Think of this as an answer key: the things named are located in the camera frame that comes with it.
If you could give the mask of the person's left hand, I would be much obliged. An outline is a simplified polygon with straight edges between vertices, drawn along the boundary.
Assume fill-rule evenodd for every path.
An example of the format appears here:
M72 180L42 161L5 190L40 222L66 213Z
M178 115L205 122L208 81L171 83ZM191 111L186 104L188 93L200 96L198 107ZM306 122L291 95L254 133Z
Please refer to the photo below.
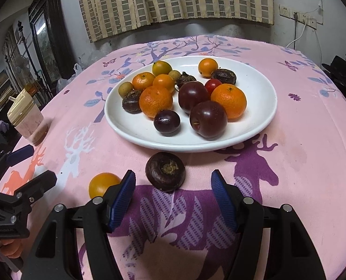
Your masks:
M18 240L0 240L0 254L10 258L16 259L21 256L23 252L23 243Z

